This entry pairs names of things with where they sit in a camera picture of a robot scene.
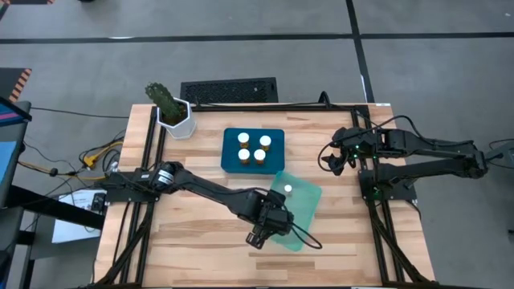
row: translucent green plastic sheet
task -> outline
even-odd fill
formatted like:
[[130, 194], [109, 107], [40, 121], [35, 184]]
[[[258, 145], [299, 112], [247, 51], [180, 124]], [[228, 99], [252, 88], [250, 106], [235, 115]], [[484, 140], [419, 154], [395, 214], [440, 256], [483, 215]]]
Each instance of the translucent green plastic sheet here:
[[[286, 185], [291, 186], [291, 192], [286, 192]], [[286, 196], [285, 205], [295, 216], [294, 223], [308, 232], [321, 197], [321, 188], [288, 173], [278, 172], [271, 185], [271, 189]], [[296, 229], [296, 232], [298, 232], [300, 237], [309, 242], [307, 235], [298, 229]], [[271, 240], [284, 245], [292, 251], [299, 251], [304, 246], [293, 232], [286, 236], [275, 234], [271, 236]]]

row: teal tray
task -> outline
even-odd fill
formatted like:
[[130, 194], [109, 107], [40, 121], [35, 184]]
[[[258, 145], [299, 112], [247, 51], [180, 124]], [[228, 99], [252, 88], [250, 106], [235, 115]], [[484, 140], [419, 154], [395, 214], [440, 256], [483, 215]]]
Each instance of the teal tray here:
[[[285, 185], [292, 187], [290, 193], [286, 193], [284, 190]], [[316, 207], [320, 201], [322, 189], [311, 182], [301, 180], [285, 172], [278, 172], [276, 174], [271, 189], [286, 196], [285, 205], [295, 216], [294, 223], [308, 232], [316, 212]], [[312, 242], [305, 233], [298, 229], [296, 229], [296, 232], [303, 240]], [[284, 245], [292, 251], [299, 251], [304, 246], [293, 232], [285, 236], [275, 234], [271, 236], [271, 240]]]
[[[238, 158], [238, 135], [246, 132], [250, 136], [249, 148], [250, 164], [243, 165]], [[258, 165], [254, 159], [254, 151], [260, 149], [260, 137], [271, 138], [270, 149], [266, 152], [264, 164]], [[267, 128], [226, 128], [223, 133], [222, 169], [227, 173], [260, 173], [276, 174], [285, 168], [284, 131], [282, 129]]]

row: blue tray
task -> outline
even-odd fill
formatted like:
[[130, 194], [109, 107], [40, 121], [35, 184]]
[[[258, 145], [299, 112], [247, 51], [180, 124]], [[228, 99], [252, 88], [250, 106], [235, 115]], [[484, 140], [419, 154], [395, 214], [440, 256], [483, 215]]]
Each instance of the blue tray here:
[[[246, 132], [250, 136], [250, 164], [243, 165], [239, 161], [238, 135]], [[260, 137], [271, 138], [270, 150], [266, 152], [263, 165], [255, 163], [254, 151], [260, 149]], [[223, 133], [222, 169], [227, 173], [261, 173], [276, 174], [285, 167], [284, 131], [282, 129], [264, 128], [227, 128]]]

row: small cup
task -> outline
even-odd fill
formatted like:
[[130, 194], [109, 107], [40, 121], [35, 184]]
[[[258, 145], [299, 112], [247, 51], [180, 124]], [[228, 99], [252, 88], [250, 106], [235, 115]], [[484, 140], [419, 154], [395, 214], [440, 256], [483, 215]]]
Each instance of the small cup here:
[[250, 136], [246, 132], [241, 132], [238, 135], [239, 146], [242, 149], [248, 149], [248, 147], [250, 146], [250, 143], [248, 142], [249, 140]]
[[261, 136], [259, 142], [260, 142], [260, 148], [264, 152], [267, 152], [270, 149], [271, 138], [269, 136]]
[[262, 149], [257, 149], [254, 152], [254, 158], [255, 158], [255, 162], [258, 165], [262, 165], [262, 164], [264, 164], [264, 159], [266, 158], [266, 152], [264, 152]]
[[241, 164], [248, 165], [250, 164], [250, 151], [247, 149], [240, 149], [238, 153], [239, 160]]

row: white paper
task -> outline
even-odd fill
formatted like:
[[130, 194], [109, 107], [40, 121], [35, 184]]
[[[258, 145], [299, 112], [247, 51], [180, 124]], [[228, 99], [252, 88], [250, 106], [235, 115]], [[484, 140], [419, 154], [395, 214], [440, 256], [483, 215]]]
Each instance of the white paper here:
[[[65, 202], [70, 205], [73, 205], [75, 203], [75, 206], [79, 208], [90, 210], [95, 193], [106, 192], [103, 189], [82, 189], [74, 192], [73, 194], [61, 197], [59, 201]], [[76, 225], [70, 222], [55, 220], [54, 235], [51, 239], [51, 242], [56, 244], [61, 242], [70, 242], [99, 236], [100, 230], [92, 229], [86, 226]]]

